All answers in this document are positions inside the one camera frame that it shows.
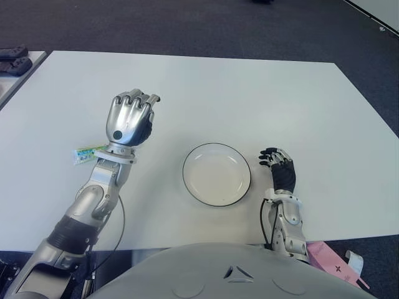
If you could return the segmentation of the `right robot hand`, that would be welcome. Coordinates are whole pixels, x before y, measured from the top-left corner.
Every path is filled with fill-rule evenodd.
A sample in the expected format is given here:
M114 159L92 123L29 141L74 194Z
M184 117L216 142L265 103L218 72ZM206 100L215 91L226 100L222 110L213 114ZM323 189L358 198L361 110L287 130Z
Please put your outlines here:
M296 172L292 158L280 148L260 151L259 164L271 170L274 191L294 193Z

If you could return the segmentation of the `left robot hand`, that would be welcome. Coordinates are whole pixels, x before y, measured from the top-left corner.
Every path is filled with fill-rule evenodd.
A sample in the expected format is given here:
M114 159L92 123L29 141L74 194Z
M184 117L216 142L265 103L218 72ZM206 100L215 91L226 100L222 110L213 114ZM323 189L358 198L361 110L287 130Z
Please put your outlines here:
M159 101L158 95L147 95L139 89L115 96L106 123L109 142L134 147L147 140L152 131L153 106Z

